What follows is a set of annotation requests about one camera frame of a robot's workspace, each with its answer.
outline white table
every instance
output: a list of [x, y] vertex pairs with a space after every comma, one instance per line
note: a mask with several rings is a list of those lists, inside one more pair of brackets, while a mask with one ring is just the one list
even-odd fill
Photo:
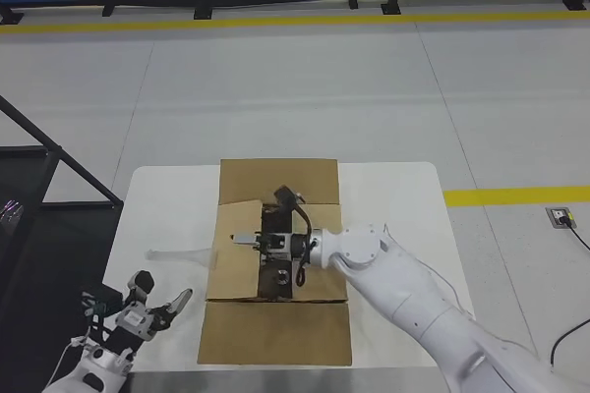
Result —
[[[124, 289], [126, 294], [127, 280], [144, 269], [155, 280], [149, 306], [169, 302], [189, 287], [195, 295], [169, 330], [141, 347], [133, 371], [318, 368], [197, 365], [207, 268], [183, 259], [148, 260], [146, 252], [209, 249], [216, 222], [218, 178], [218, 165], [143, 167], [134, 173], [103, 283]], [[462, 304], [472, 311], [432, 164], [339, 164], [339, 185], [343, 225], [387, 223], [393, 237], [454, 285]], [[445, 284], [442, 289], [451, 296]], [[379, 316], [349, 284], [348, 299], [352, 367], [435, 365], [412, 338]]]

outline gray floor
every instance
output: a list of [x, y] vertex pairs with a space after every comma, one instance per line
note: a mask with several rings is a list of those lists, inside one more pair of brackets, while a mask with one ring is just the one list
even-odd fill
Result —
[[[0, 92], [120, 197], [140, 166], [221, 157], [430, 161], [445, 190], [590, 184], [590, 22], [0, 35]], [[31, 140], [0, 114], [10, 143]], [[98, 196], [63, 168], [47, 199], [75, 198]], [[570, 208], [590, 244], [590, 203]], [[590, 316], [589, 253], [541, 205], [449, 215], [478, 319], [547, 359]], [[590, 383], [590, 326], [556, 367]]]

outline cardboard box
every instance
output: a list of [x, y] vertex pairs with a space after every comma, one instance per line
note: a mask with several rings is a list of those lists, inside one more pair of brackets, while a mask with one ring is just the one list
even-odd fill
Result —
[[[230, 235], [261, 229], [263, 203], [286, 185], [300, 193], [313, 227], [341, 230], [335, 160], [223, 160], [212, 262], [198, 363], [201, 365], [351, 365], [345, 280], [309, 266], [293, 299], [257, 298], [260, 256]], [[305, 224], [293, 216], [293, 232]]]

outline yellow tape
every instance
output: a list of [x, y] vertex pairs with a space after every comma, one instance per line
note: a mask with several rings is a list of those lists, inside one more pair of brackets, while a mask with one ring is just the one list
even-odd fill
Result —
[[103, 32], [167, 30], [189, 28], [252, 28], [266, 26], [310, 25], [396, 25], [413, 23], [469, 23], [498, 21], [570, 21], [590, 20], [590, 11], [528, 12], [495, 14], [363, 15], [336, 17], [271, 17], [213, 21], [133, 22], [120, 24], [16, 25], [0, 26], [0, 34], [50, 32]]
[[448, 207], [590, 202], [590, 186], [452, 190], [443, 192], [443, 197]]

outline floor outlet box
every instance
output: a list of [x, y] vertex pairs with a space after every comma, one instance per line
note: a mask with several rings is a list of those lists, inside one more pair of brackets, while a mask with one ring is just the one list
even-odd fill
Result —
[[551, 224], [553, 224], [553, 228], [568, 229], [566, 224], [560, 223], [560, 217], [563, 216], [570, 218], [572, 228], [577, 227], [577, 224], [574, 222], [574, 218], [572, 217], [572, 213], [567, 207], [547, 207], [547, 214], [549, 214], [549, 219], [551, 220]]

